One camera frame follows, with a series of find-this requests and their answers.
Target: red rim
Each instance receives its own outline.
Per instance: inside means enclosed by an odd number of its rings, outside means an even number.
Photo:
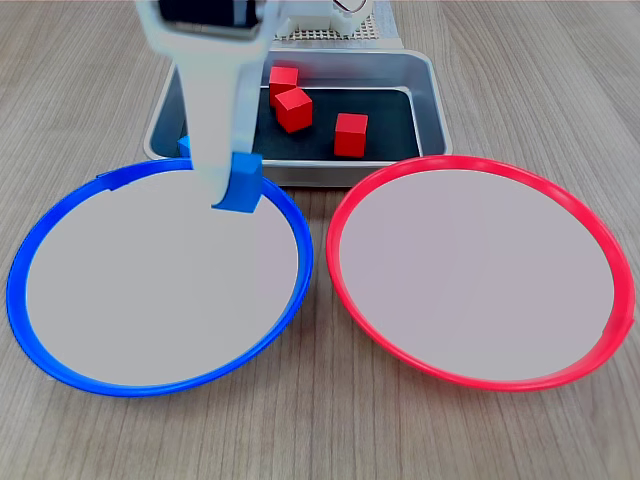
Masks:
[[[614,297],[611,315],[602,337],[587,355],[573,365],[545,377],[516,382],[487,381],[464,377],[427,365],[390,343],[364,318],[351,299],[342,278],[340,239],[344,226],[357,205],[378,187],[406,175],[433,170],[474,170],[510,178],[528,185],[565,208],[593,235],[611,268]],[[634,323],[635,288],[631,269],[622,248],[604,223],[573,195],[548,180],[526,170],[485,158],[452,155],[415,158],[396,163],[369,175],[349,191],[338,206],[329,225],[326,255],[329,275],[338,296],[354,320],[375,342],[400,360],[425,373],[467,387],[526,392],[566,385],[592,373],[609,360],[620,347]]]

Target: metal tray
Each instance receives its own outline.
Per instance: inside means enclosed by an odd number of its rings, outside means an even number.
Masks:
[[[450,153],[433,67],[431,61],[419,53],[378,49],[272,49],[262,75],[265,89],[273,65],[295,65],[304,79],[300,85],[304,89],[402,92],[410,105],[406,111],[412,117],[408,124],[413,124],[411,133],[415,133],[417,154]],[[393,114],[394,111],[385,111],[385,115]],[[146,155],[151,159],[178,156],[177,141],[185,132],[180,79],[172,67],[145,138]],[[371,172],[397,161],[263,157],[265,176],[280,186],[334,188],[352,187]]]

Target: red plate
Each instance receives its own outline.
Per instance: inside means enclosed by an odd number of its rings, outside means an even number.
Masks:
[[[607,227],[562,188],[493,160],[417,158],[370,175],[338,207],[327,261],[377,343],[469,387],[575,381],[633,325],[631,270]]]

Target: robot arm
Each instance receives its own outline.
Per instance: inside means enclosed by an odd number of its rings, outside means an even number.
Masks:
[[[193,168],[211,205],[227,192],[232,155],[251,153],[264,61],[276,35],[352,33],[373,0],[143,0],[151,47],[172,58],[184,95]]]

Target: red cube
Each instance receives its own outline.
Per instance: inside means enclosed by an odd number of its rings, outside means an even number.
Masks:
[[[293,90],[298,86],[298,69],[293,67],[273,67],[269,77],[269,105],[275,106],[276,95]]]
[[[364,157],[367,143],[367,115],[340,113],[336,122],[333,153],[339,157]]]
[[[313,102],[300,88],[276,95],[276,119],[287,133],[311,126]]]

